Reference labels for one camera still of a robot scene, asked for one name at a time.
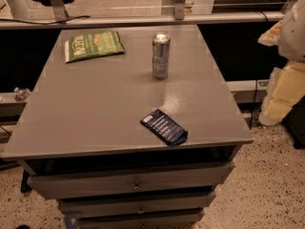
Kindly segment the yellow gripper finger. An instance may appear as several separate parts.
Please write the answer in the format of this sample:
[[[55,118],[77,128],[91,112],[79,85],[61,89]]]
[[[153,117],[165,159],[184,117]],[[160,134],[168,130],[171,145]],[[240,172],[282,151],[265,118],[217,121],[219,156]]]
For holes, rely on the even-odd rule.
[[[305,95],[305,63],[289,61],[283,69],[271,74],[258,121],[265,126],[281,122]]]
[[[270,29],[262,33],[258,38],[258,42],[268,47],[277,46],[281,25],[282,25],[282,20],[278,21]]]

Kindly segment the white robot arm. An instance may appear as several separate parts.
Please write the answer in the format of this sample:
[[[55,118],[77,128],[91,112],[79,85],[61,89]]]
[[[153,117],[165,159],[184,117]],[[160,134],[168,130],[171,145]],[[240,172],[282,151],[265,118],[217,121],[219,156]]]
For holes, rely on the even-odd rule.
[[[272,72],[258,117],[262,125],[273,126],[305,96],[305,0],[290,6],[284,18],[261,34],[258,42],[278,46],[278,53],[288,59],[282,70]]]

